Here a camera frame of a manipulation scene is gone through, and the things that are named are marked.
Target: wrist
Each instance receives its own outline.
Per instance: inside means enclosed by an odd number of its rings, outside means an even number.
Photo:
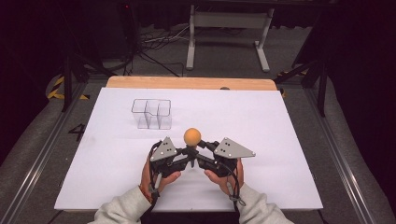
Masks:
[[[145,187],[144,185],[140,184],[139,188],[140,188],[140,191],[142,192],[142,194],[148,200],[148,202],[152,204],[152,197],[151,197],[151,192],[149,191],[149,186]]]

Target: yellow tape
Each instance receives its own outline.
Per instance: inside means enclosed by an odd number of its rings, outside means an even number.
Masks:
[[[64,82],[64,76],[61,75],[60,77],[58,77],[58,79],[56,80],[55,84],[52,87],[51,92],[49,93],[49,95],[47,96],[47,98],[56,98],[56,99],[64,99],[64,94],[58,94],[56,92],[58,92],[59,87],[61,87],[61,84]],[[80,100],[89,100],[90,99],[90,95],[81,95],[79,97]]]

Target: white paper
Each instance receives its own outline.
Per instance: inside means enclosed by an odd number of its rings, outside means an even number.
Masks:
[[[137,129],[134,99],[172,102],[171,130]],[[318,190],[278,91],[201,91],[103,88],[65,178],[55,209],[98,209],[140,184],[152,145],[184,132],[206,142],[229,137],[256,152],[243,159],[245,182],[281,209],[322,208]],[[200,153],[213,158],[208,149]],[[233,204],[196,164],[167,186],[154,211],[231,211]]]

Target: metal gripper plate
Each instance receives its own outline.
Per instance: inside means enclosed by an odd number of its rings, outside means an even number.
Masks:
[[[228,158],[228,159],[236,159],[236,158],[244,158],[244,157],[254,157],[256,153],[237,144],[235,141],[230,138],[224,138],[218,147],[216,147],[214,153],[218,156]]]
[[[163,139],[163,142],[160,144],[159,147],[157,147],[149,160],[158,161],[164,158],[176,156],[176,154],[177,151],[171,139],[169,137],[165,137],[165,139]]]

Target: metal frame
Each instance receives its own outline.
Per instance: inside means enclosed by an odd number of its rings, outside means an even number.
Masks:
[[[317,99],[312,89],[304,89],[306,98],[312,109],[314,110],[314,114],[320,125],[322,131],[324,132],[326,139],[330,146],[330,154],[332,155],[332,160],[334,161],[335,167],[337,168],[338,174],[341,176],[341,180],[344,183],[344,187],[346,188],[346,192],[349,195],[349,199],[352,202],[353,207],[355,208],[356,214],[358,215],[361,223],[365,224],[374,224],[376,223],[373,215],[371,214],[367,203],[361,193],[361,189],[358,185],[358,182],[355,179],[350,167],[345,159],[344,155],[339,150],[335,138],[332,134],[332,129],[328,121],[320,115],[316,104]]]

